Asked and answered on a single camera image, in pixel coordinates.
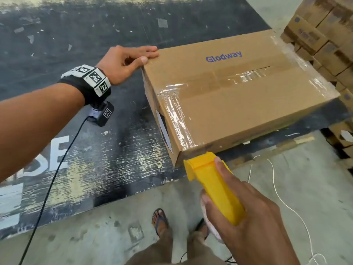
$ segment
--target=person's left hand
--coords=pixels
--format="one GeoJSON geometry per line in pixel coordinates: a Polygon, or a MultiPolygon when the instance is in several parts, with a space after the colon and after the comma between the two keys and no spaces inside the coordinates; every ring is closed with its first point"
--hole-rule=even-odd
{"type": "Polygon", "coordinates": [[[112,85],[121,84],[139,67],[148,62],[148,58],[159,56],[156,46],[111,47],[96,65],[104,71],[112,85]]]}

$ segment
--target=table surface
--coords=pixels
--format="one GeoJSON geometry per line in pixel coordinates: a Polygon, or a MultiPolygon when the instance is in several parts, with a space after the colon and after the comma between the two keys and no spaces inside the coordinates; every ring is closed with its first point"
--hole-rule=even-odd
{"type": "MultiPolygon", "coordinates": [[[[9,6],[0,13],[0,100],[55,83],[80,64],[94,66],[110,46],[159,48],[269,29],[245,0],[112,0],[9,6]],[[158,27],[165,19],[167,28],[158,27]]],[[[176,180],[137,71],[108,99],[114,114],[103,128],[86,122],[59,170],[40,225],[176,180]]],[[[88,113],[83,108],[24,170],[0,185],[0,239],[31,230],[58,156],[88,113]]],[[[288,128],[219,153],[224,160],[276,145],[349,116],[338,100],[288,128]]]]}

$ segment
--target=brown pants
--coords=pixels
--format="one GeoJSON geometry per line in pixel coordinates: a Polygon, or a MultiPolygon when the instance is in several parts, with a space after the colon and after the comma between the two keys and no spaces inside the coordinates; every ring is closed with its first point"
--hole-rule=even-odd
{"type": "MultiPolygon", "coordinates": [[[[201,232],[191,233],[186,246],[188,260],[178,264],[225,265],[226,263],[204,243],[205,240],[201,232]]],[[[134,254],[125,265],[170,264],[172,262],[172,251],[173,232],[169,228],[161,234],[156,243],[134,254]]]]}

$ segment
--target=yellow plastic tool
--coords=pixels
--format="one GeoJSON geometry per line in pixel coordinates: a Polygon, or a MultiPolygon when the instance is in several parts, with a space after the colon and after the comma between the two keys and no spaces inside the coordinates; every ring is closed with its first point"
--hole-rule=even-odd
{"type": "Polygon", "coordinates": [[[186,174],[190,181],[197,179],[201,182],[222,214],[233,225],[238,225],[245,214],[244,207],[218,173],[214,162],[215,157],[214,153],[207,152],[195,158],[184,160],[186,174]]]}

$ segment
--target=gray floor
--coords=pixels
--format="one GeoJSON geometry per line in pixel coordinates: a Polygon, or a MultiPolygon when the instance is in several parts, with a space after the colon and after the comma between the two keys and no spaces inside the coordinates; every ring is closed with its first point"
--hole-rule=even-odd
{"type": "MultiPolygon", "coordinates": [[[[248,0],[278,32],[285,27],[302,0],[248,0]]],[[[282,199],[305,220],[314,252],[328,264],[353,264],[353,177],[340,168],[338,157],[320,133],[316,140],[271,158],[282,199]]],[[[234,171],[247,179],[249,166],[234,171]]],[[[280,205],[283,220],[302,264],[310,258],[306,230],[293,212],[282,205],[272,186],[272,169],[266,161],[253,167],[252,184],[280,205]]],[[[174,229],[173,262],[186,250],[186,237],[202,217],[201,186],[186,178],[136,194],[69,219],[38,229],[24,264],[124,264],[157,236],[151,225],[154,209],[162,207],[174,229]],[[141,227],[144,238],[133,243],[129,227],[141,227]]],[[[16,264],[29,233],[0,242],[0,264],[16,264]]],[[[227,248],[212,236],[207,241],[221,258],[227,248]]]]}

